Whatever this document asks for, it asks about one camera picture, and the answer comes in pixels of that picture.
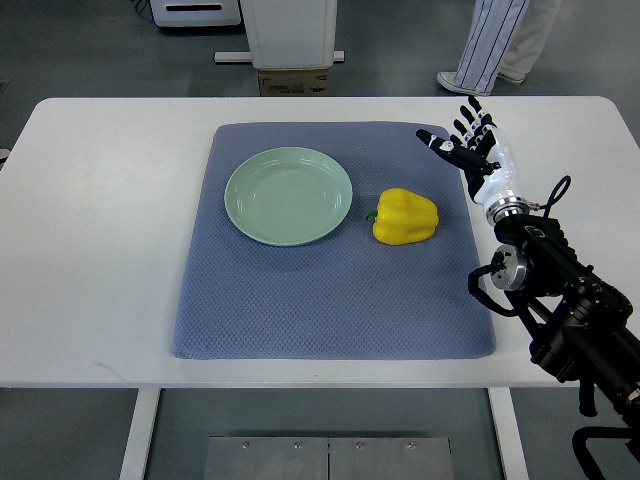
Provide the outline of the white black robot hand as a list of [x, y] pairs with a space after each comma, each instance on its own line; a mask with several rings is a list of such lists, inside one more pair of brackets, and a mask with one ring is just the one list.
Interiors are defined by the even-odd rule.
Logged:
[[457, 135], [444, 139], [419, 129], [417, 138], [464, 173], [469, 196], [476, 204], [485, 205], [498, 193], [514, 196], [510, 177], [515, 175], [515, 166], [503, 132], [474, 96], [460, 107], [460, 114], [462, 120], [456, 119], [453, 124]]

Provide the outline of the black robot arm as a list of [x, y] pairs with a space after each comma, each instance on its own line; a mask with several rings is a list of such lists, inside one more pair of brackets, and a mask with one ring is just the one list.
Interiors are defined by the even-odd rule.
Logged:
[[516, 200], [503, 206], [494, 227], [500, 246], [489, 264], [469, 274], [468, 290], [489, 310], [521, 320], [532, 363], [559, 382], [578, 382], [582, 415], [596, 416], [601, 391], [622, 417], [622, 427], [588, 426], [573, 434], [584, 474], [600, 479], [589, 440], [623, 439], [639, 454], [639, 340], [626, 327], [630, 301], [578, 261], [549, 215], [570, 183], [565, 176], [556, 184], [540, 215]]

